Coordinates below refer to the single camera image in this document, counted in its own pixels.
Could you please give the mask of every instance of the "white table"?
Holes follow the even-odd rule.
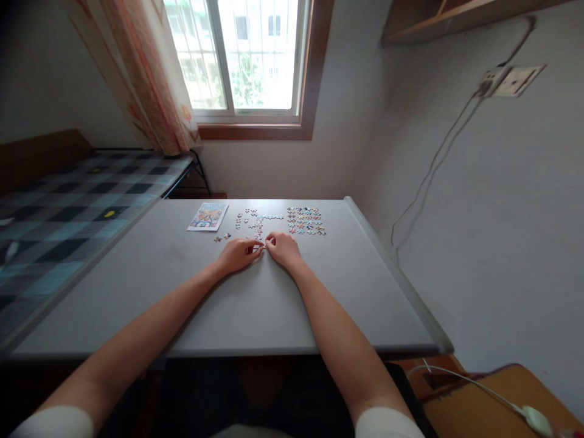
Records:
[[[218,232],[186,231],[202,202],[160,200],[81,279],[10,354],[13,360],[82,358],[133,318],[217,258],[226,241],[287,231],[287,207],[317,207],[327,233],[295,234],[302,256],[379,352],[400,356],[452,352],[450,340],[390,261],[350,198],[221,200],[229,209]],[[238,213],[250,222],[235,229]],[[187,322],[167,356],[272,355],[318,352],[289,274],[265,252],[225,278]]]

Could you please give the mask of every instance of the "window sill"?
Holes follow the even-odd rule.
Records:
[[[237,123],[200,123],[201,140],[312,140],[313,127],[300,124],[283,123],[281,125],[237,124]]]

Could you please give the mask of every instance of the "mattress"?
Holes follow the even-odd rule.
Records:
[[[38,319],[191,163],[191,155],[96,152],[0,196],[0,242],[18,250],[0,271],[0,349]]]

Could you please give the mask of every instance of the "white wall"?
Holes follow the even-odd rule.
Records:
[[[377,43],[390,4],[335,1],[312,141],[205,141],[201,159],[213,191],[230,198],[347,195],[386,105]]]
[[[547,67],[519,99],[478,109],[400,259],[467,370],[521,363],[584,419],[584,2],[537,15],[512,64]],[[478,80],[525,29],[512,21],[414,49],[352,191],[386,248]]]
[[[77,128],[94,147],[140,147],[59,0],[23,2],[6,24],[0,143]]]

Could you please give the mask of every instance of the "wooden shelf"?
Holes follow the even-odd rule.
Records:
[[[394,0],[381,45],[415,44],[570,0]]]

